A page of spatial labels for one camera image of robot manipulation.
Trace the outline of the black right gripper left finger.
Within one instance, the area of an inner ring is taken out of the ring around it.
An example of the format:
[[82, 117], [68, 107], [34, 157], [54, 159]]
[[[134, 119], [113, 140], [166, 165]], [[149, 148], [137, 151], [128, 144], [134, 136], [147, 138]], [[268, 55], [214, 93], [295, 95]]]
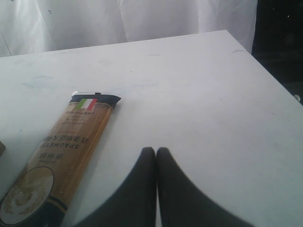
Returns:
[[156, 226], [156, 156], [142, 149], [135, 165], [118, 189], [78, 227]]

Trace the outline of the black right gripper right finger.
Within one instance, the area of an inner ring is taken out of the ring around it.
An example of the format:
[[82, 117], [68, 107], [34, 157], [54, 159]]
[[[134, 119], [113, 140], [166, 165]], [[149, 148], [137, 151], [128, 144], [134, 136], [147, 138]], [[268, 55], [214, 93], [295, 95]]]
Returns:
[[156, 155], [163, 227], [251, 227], [208, 198], [185, 175], [168, 148]]

